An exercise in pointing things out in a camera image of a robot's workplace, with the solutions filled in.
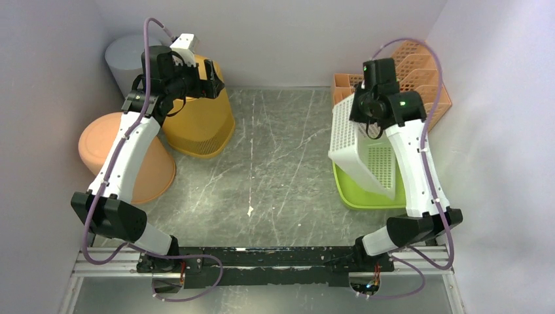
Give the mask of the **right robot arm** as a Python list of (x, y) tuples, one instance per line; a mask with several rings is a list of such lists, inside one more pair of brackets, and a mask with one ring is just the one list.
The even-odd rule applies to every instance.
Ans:
[(368, 271), (378, 255), (417, 242), (445, 235), (453, 243), (451, 230), (463, 215), (453, 209), (440, 186), (427, 140), (427, 113), (419, 93), (401, 91), (391, 58), (363, 64), (364, 79), (355, 88), (351, 120), (376, 124), (379, 136), (393, 148), (406, 196), (405, 215), (388, 218), (378, 231), (360, 237), (363, 247), (353, 254), (353, 263)]

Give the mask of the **light green plastic basket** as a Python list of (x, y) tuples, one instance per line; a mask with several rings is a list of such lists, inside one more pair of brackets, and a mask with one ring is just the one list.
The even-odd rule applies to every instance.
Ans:
[(331, 141), (328, 157), (359, 188), (389, 199), (396, 194), (396, 158), (392, 146), (379, 134), (376, 125), (351, 121), (354, 95), (332, 109)]

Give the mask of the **yellow mesh waste basket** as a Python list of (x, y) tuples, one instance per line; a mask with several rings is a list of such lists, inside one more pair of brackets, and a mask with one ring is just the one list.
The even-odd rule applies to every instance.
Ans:
[(162, 131), (174, 150), (197, 158), (213, 158), (228, 144), (235, 126), (227, 89), (223, 89), (215, 99), (176, 99)]

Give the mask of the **green plastic basin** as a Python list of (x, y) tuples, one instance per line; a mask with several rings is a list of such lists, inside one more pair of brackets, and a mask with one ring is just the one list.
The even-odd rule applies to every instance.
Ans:
[(332, 163), (334, 179), (338, 195), (343, 204), (353, 210), (393, 210), (404, 209), (406, 206), (405, 191), (399, 167), (395, 167), (395, 198), (389, 199), (382, 194), (367, 192), (360, 188), (347, 174)]

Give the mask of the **large grey plastic bucket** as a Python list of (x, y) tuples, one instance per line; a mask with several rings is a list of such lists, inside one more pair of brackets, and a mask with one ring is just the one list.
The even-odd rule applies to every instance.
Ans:
[(135, 78), (143, 73), (143, 52), (144, 39), (140, 34), (118, 38), (105, 51), (105, 61), (124, 97), (131, 91)]

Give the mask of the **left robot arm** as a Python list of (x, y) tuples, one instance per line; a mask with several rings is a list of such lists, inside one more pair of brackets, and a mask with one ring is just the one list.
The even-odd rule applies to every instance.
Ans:
[(150, 46), (142, 53), (142, 74), (136, 76), (122, 106), (119, 130), (105, 163), (86, 192), (75, 192), (71, 207), (93, 233), (119, 239), (155, 256), (163, 271), (176, 270), (181, 253), (174, 238), (147, 221), (132, 205), (135, 181), (143, 159), (175, 100), (215, 99), (224, 89), (211, 59), (199, 64), (194, 54), (168, 46)]

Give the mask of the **orange plastic bucket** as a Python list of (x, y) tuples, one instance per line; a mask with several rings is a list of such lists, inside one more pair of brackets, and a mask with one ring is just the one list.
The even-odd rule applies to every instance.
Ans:
[[(103, 166), (119, 131), (122, 113), (97, 118), (81, 133), (79, 155), (86, 167), (97, 175)], [(146, 152), (135, 180), (133, 203), (147, 203), (162, 195), (175, 177), (175, 162), (158, 137)]]

